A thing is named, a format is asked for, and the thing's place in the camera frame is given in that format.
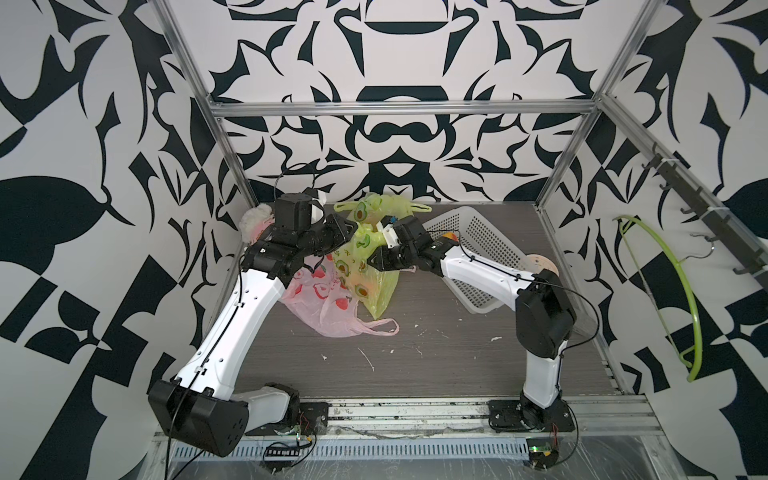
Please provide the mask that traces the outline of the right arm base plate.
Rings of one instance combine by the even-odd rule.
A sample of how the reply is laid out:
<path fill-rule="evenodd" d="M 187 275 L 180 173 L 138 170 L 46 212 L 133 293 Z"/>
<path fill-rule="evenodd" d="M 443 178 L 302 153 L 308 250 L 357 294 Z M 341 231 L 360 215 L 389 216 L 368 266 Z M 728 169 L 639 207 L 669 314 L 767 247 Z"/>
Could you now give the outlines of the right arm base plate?
<path fill-rule="evenodd" d="M 500 433 L 575 432 L 575 416 L 558 396 L 546 408 L 522 397 L 520 400 L 490 400 L 487 403 L 490 428 Z"/>

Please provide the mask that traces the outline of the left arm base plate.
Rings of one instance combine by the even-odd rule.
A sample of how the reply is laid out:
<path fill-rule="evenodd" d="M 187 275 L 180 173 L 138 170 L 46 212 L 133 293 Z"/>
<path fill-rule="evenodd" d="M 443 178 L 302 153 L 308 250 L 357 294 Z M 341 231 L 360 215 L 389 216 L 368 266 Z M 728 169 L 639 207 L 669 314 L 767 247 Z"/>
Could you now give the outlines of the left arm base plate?
<path fill-rule="evenodd" d="M 278 423 L 266 424 L 246 432 L 247 436 L 285 436 L 324 434 L 327 431 L 330 404 L 322 401 L 300 401 L 289 408 Z"/>

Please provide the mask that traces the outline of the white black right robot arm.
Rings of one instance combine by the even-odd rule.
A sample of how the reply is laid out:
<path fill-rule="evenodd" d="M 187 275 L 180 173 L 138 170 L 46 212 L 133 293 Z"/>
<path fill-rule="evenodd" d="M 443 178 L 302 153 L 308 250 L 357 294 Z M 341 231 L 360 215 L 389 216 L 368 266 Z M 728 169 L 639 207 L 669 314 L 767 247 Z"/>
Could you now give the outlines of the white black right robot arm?
<path fill-rule="evenodd" d="M 506 268 L 445 236 L 380 246 L 367 264 L 378 271 L 415 267 L 468 284 L 509 307 L 515 314 L 518 343 L 526 351 L 521 404 L 543 412 L 561 399 L 562 357 L 570 343 L 575 311 L 557 274 Z"/>

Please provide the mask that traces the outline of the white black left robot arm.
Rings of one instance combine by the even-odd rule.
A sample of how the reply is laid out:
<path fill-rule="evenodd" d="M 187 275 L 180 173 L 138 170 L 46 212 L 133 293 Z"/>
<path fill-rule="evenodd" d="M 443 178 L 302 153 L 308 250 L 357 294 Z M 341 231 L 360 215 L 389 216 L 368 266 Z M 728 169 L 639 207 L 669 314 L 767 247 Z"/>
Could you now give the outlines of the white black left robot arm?
<path fill-rule="evenodd" d="M 225 457 L 252 430 L 297 424 L 296 390 L 278 384 L 246 394 L 234 390 L 266 316 L 306 259 L 332 253 L 357 229 L 327 213 L 325 202 L 324 192 L 315 188 L 275 200 L 274 222 L 245 250 L 237 283 L 211 331 L 171 380 L 159 380 L 149 390 L 149 405 L 168 437 Z"/>

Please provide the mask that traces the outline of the green avocado print plastic bag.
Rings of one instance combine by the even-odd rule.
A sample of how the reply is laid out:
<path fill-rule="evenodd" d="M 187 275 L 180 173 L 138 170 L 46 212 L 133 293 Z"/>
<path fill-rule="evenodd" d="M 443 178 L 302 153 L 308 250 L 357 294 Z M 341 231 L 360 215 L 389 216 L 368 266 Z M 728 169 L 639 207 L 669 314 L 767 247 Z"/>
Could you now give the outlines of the green avocado print plastic bag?
<path fill-rule="evenodd" d="M 385 216 L 401 219 L 415 213 L 431 212 L 425 204 L 415 203 L 401 195 L 368 193 L 356 201 L 339 202 L 333 206 L 337 213 L 359 224 L 376 226 Z"/>

